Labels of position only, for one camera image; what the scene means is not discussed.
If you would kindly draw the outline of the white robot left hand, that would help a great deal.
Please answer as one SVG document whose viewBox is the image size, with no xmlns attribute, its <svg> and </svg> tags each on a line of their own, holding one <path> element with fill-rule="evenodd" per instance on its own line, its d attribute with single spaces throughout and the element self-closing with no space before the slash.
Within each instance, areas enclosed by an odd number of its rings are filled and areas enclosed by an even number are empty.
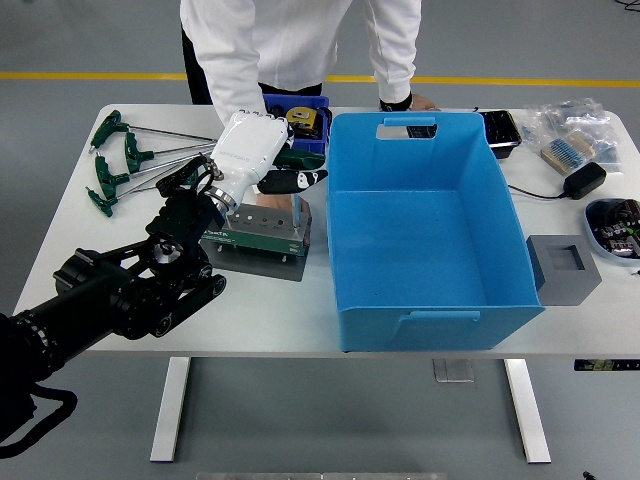
<svg viewBox="0 0 640 480">
<path fill-rule="evenodd" d="M 206 193 L 235 210 L 245 193 L 298 194 L 328 177 L 325 157 L 289 146 L 286 119 L 240 110 L 231 116 L 211 154 L 222 178 Z"/>
</svg>

